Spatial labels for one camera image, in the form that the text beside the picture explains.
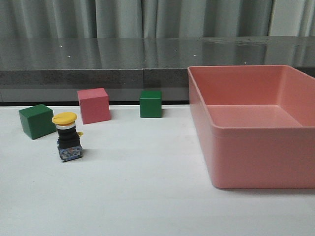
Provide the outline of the yellow push button switch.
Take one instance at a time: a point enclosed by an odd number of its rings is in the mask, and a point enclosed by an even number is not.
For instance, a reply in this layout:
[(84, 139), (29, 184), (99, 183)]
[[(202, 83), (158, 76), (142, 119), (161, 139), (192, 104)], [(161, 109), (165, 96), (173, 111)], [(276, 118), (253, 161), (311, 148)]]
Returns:
[(79, 159), (83, 156), (80, 136), (76, 131), (77, 115), (62, 112), (52, 117), (58, 132), (57, 148), (62, 162)]

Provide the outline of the right green cube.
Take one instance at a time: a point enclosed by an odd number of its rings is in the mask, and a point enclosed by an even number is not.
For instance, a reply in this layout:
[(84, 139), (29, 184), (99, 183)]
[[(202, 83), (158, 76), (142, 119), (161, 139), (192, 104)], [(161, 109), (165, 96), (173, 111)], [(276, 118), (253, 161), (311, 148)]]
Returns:
[(161, 118), (162, 117), (162, 92), (144, 90), (140, 94), (140, 117)]

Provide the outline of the green cube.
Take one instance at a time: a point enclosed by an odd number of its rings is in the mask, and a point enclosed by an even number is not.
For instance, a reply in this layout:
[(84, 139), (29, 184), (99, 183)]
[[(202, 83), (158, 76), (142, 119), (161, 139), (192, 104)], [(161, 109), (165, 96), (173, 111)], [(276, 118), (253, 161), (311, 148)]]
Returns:
[(44, 104), (19, 110), (22, 129), (32, 140), (56, 132), (53, 116), (53, 110)]
[(162, 92), (144, 90), (140, 94), (140, 117), (161, 118), (162, 117)]

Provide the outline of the pink cube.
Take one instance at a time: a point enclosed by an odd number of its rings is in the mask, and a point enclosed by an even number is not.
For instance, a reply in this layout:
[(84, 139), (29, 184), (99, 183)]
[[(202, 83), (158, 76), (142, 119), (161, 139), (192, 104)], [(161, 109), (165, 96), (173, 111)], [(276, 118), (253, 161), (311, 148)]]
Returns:
[(109, 96), (104, 88), (77, 91), (83, 124), (91, 124), (111, 119)]

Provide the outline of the pink plastic bin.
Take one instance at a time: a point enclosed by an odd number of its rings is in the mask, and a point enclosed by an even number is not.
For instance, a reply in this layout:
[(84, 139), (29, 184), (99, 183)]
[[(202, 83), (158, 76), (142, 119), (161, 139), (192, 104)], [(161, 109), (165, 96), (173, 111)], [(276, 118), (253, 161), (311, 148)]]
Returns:
[(191, 66), (190, 110), (217, 188), (314, 188), (315, 80), (287, 65)]

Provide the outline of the dark grey glossy counter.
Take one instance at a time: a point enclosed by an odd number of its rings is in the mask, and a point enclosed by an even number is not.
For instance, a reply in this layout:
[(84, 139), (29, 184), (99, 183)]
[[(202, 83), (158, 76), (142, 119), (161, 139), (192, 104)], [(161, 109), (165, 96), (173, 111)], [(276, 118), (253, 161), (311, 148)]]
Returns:
[(186, 103), (190, 66), (275, 64), (314, 75), (314, 37), (2, 39), (0, 103), (75, 104), (93, 88), (114, 104), (136, 103), (144, 89)]

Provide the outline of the left green cube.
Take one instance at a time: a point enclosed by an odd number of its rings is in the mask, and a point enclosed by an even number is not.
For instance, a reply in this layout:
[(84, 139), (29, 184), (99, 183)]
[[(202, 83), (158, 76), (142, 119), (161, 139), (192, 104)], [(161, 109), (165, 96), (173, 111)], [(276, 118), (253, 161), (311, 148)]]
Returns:
[(32, 140), (56, 132), (53, 116), (53, 110), (44, 104), (19, 110), (22, 129)]

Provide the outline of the grey curtain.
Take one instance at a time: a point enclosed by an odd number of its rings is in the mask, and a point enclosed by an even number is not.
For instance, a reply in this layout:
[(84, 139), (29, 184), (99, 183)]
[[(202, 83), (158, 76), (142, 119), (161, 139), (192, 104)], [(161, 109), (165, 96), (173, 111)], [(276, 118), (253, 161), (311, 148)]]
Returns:
[(3, 0), (1, 38), (313, 36), (312, 0)]

